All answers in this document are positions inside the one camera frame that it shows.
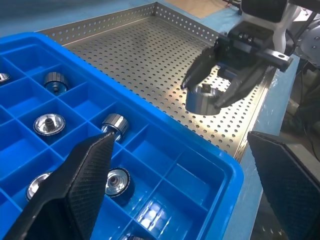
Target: robotic end effector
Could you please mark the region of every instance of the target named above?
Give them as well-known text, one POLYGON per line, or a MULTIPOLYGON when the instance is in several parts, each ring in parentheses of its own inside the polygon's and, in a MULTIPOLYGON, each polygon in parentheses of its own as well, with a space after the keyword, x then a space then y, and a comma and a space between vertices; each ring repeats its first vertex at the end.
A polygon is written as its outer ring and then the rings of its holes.
POLYGON ((201 115, 219 114, 221 108, 246 97, 262 81, 268 67, 286 71, 293 59, 274 49, 274 30, 249 21, 243 20, 228 34, 221 34, 185 75, 181 88, 188 89, 186 109, 201 115), (198 86, 215 65, 220 66, 217 75, 230 81, 225 92, 210 90, 207 84, 198 86))

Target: tray compartment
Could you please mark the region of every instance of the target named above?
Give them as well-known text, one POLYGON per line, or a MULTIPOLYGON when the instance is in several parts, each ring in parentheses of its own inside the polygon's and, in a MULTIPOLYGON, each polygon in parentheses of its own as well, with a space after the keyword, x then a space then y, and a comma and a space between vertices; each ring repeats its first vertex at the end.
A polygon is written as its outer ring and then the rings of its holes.
POLYGON ((53 97, 30 78, 23 78, 0 88, 0 105, 15 117, 29 112, 53 97))
POLYGON ((142 227, 135 220, 130 222, 119 240, 128 240, 130 236, 135 236, 146 240, 156 240, 156 238, 152 236, 148 230, 142 227))
POLYGON ((133 217, 141 209, 161 178, 125 150, 119 152, 111 161, 111 168, 117 167, 128 170, 134 182, 134 194, 128 204, 123 206, 123 209, 133 217))
POLYGON ((113 96, 91 82, 68 91, 60 99, 87 120, 116 101, 113 96))
POLYGON ((35 44, 7 53, 4 56, 27 75, 41 72, 59 63, 52 54, 35 44))
POLYGON ((119 239, 130 220, 128 215, 114 206, 111 199, 105 197, 90 239, 119 239))
POLYGON ((141 116, 136 110, 129 107, 122 102, 117 101, 116 103, 110 105, 100 113, 98 113, 92 120, 90 120, 97 128, 101 129, 101 125, 105 118, 109 114, 120 114, 122 115, 129 123, 129 128, 120 142, 121 145, 125 146, 128 142, 134 138, 137 133, 141 131, 146 125, 146 119, 141 116))
POLYGON ((159 240, 194 240, 207 212, 163 181, 135 219, 159 240))
POLYGON ((46 148, 40 139, 15 120, 0 126, 0 136, 0 180, 46 148))
POLYGON ((0 125, 10 121, 12 116, 0 105, 0 125))
POLYGON ((0 56, 0 73, 9 74, 11 76, 5 83, 0 84, 0 87, 26 76, 20 69, 2 56, 0 56))
POLYGON ((126 147, 134 156, 164 175, 184 150, 184 146, 161 129, 149 125, 126 147))
POLYGON ((79 71, 65 64, 56 64, 52 67, 43 69, 40 72, 32 74, 31 77, 41 86, 43 86, 46 75, 51 72, 57 72, 57 73, 63 74, 64 77, 66 77, 69 91, 72 88, 75 88, 76 86, 85 83, 87 80, 82 74, 79 73, 79 71))
POLYGON ((209 209, 225 181, 225 175, 215 164, 188 149, 179 156, 166 179, 197 204, 209 209))
POLYGON ((26 189, 31 181, 40 174, 56 170, 62 162, 61 157, 47 149, 2 180, 0 188, 23 209, 28 204, 26 189))
POLYGON ((35 120, 44 114, 59 114, 65 119, 65 127, 58 134, 52 136, 40 136, 43 141, 48 145, 53 144, 58 139, 62 138, 66 134, 70 133, 72 130, 84 123, 84 119, 75 113, 69 106, 65 105, 58 99, 54 99, 46 104, 41 105, 40 107, 34 109, 33 111, 28 112, 19 119, 21 122, 27 126, 32 132, 34 132, 34 122, 35 120))

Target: metal edge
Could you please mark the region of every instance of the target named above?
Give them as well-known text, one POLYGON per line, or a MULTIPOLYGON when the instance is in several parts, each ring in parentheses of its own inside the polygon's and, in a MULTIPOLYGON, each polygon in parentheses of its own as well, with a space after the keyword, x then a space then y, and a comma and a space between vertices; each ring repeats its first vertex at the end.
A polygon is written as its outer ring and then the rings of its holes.
POLYGON ((242 138, 242 141, 241 143, 239 144, 237 150, 235 151, 235 155, 234 155, 234 159, 240 164, 241 163, 241 160, 242 160, 242 157, 244 156, 246 150, 247 150, 247 147, 248 147, 248 140, 247 140, 247 135, 248 135, 248 132, 251 131, 252 129, 254 129, 256 123, 257 123, 257 119, 260 115, 260 112, 261 112, 261 108, 265 102, 265 99, 266 99, 266 96, 267 96, 267 93, 269 91, 269 87, 271 85, 271 82, 273 81, 274 79, 274 76, 276 74, 276 69, 271 69, 270 72, 266 72, 265 75, 264 75, 264 79, 263 79, 263 85, 264 85, 264 89, 262 91, 262 94, 260 96, 260 99, 258 101, 258 104, 256 105, 255 107, 255 110, 252 114, 252 117, 251 117, 251 120, 248 124, 248 127, 246 129, 246 131, 244 132, 244 135, 243 135, 243 138, 242 138))
POLYGON ((65 46, 67 44, 115 29, 117 27, 122 27, 126 24, 151 17, 154 15, 155 6, 156 3, 154 2, 106 15, 87 18, 81 21, 43 29, 38 32, 46 35, 62 46, 65 46), (127 19, 118 20, 119 16, 124 17, 123 15, 127 15, 127 19))
POLYGON ((219 36, 213 29, 159 2, 155 3, 154 16, 212 46, 219 36))

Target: cable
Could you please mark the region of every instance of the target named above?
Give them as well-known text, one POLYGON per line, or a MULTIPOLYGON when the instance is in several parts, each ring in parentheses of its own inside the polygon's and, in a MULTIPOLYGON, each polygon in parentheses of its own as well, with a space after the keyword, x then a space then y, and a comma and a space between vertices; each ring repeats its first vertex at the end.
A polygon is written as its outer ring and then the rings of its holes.
MULTIPOLYGON (((300 72, 301 74, 301 94, 300 94, 300 103, 299 103, 299 111, 300 111, 300 107, 301 107, 301 104, 302 104, 302 101, 303 101, 303 93, 304 93, 304 78, 303 78, 303 71, 305 69, 305 66, 307 64, 305 64, 300 72)), ((315 158, 318 160, 318 162, 320 162, 320 159, 318 158, 317 154, 316 154, 316 151, 315 151, 315 147, 314 147, 314 143, 312 141, 312 139, 308 136, 307 134, 307 131, 306 131, 306 126, 305 126, 305 123, 303 122, 302 123, 303 125, 303 131, 304 131, 304 134, 306 136, 306 138, 309 140, 310 144, 311 144, 311 148, 312 148, 312 151, 313 151, 313 154, 315 156, 315 158)))
POLYGON ((289 54, 289 56, 291 56, 295 52, 298 43, 297 43, 297 40, 294 38, 293 34, 288 29, 285 30, 285 33, 291 38, 293 42, 293 49, 289 54))
POLYGON ((307 131, 306 131, 306 128, 305 128, 305 125, 303 125, 303 130, 304 130, 304 133, 306 135, 306 138, 309 140, 309 142, 311 143, 311 147, 312 147, 312 151, 313 151, 313 154, 315 156, 315 158, 318 160, 318 162, 320 162, 317 154, 316 154, 316 151, 315 151, 315 147, 314 147, 314 143, 312 142, 311 138, 308 136, 307 134, 307 131))

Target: metal bushing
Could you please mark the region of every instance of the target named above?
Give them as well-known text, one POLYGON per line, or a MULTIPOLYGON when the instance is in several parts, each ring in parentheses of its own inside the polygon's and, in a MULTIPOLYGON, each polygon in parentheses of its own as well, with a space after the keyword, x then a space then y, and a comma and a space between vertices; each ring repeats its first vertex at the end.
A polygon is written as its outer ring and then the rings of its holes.
POLYGON ((34 131, 42 136, 60 133, 66 126, 65 119, 56 113, 48 113, 38 117, 33 123, 34 131))
POLYGON ((107 177, 105 194, 120 206, 126 205, 134 195, 135 184, 129 172, 121 167, 112 168, 107 177))
POLYGON ((47 89, 49 92, 53 93, 56 96, 59 96, 68 91, 68 85, 69 84, 67 78, 63 74, 56 71, 49 72, 45 76, 43 83, 45 89, 47 89))
POLYGON ((114 133, 114 139, 121 142, 129 128, 128 121, 117 113, 109 114, 101 125, 101 131, 104 133, 114 133))
POLYGON ((217 115, 220 108, 215 107, 215 102, 222 94, 222 91, 212 88, 210 84, 197 85, 187 90, 185 109, 199 115, 217 115))
POLYGON ((49 177, 49 175, 52 173, 52 171, 45 172, 39 176, 37 176, 35 179, 32 180, 32 182, 29 184, 29 186, 26 188, 25 197, 27 201, 30 201, 30 199, 35 195, 37 190, 39 189, 41 183, 49 177))
POLYGON ((0 85, 6 84, 6 82, 11 78, 8 73, 0 73, 0 85))

